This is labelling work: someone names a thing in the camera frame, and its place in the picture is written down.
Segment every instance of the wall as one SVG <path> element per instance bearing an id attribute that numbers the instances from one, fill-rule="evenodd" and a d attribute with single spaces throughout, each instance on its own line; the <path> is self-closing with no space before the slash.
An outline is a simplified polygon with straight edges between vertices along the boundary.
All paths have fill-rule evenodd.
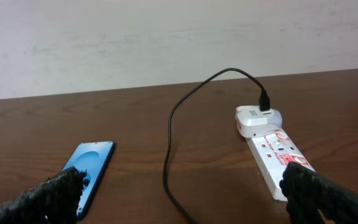
<path id="1" fill-rule="evenodd" d="M 197 82 L 226 67 L 358 68 L 358 1 L 0 0 L 0 98 Z"/>

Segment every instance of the cable connector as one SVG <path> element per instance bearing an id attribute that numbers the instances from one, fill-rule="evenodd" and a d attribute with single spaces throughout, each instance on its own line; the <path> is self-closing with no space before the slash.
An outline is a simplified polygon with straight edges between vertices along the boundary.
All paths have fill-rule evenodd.
<path id="1" fill-rule="evenodd" d="M 267 111 L 270 110 L 270 98 L 267 95 L 266 90 L 262 90 L 259 97 L 259 110 Z"/>

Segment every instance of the brown wooden surface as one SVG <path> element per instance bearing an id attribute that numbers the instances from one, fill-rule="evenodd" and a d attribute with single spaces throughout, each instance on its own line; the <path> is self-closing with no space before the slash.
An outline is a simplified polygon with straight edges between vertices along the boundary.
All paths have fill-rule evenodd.
<path id="1" fill-rule="evenodd" d="M 316 171 L 358 192 L 358 70 L 259 80 Z M 162 166 L 168 115 L 195 86 L 0 100 L 0 204 L 59 172 L 79 143 L 113 140 L 82 223 L 184 223 L 163 191 Z M 235 108 L 256 105 L 259 93 L 248 79 L 212 82 L 174 116 L 169 183 L 199 223 L 289 223 L 236 130 Z"/>

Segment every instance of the extension socket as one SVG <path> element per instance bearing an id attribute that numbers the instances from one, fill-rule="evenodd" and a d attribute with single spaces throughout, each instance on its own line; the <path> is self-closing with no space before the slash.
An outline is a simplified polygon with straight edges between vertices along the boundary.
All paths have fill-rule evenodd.
<path id="1" fill-rule="evenodd" d="M 297 162 L 314 171 L 282 128 L 272 134 L 246 140 L 275 200 L 287 201 L 280 181 L 289 162 Z"/>

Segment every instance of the blue smartphone screen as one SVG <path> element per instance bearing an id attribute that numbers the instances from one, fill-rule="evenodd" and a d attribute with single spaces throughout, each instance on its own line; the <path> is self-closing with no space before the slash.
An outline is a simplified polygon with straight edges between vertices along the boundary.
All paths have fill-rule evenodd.
<path id="1" fill-rule="evenodd" d="M 89 184 L 88 186 L 84 185 L 77 208 L 79 220 L 86 215 L 113 150 L 114 143 L 112 141 L 81 143 L 63 168 L 65 170 L 74 166 L 79 171 L 87 173 L 85 179 L 89 180 Z"/>

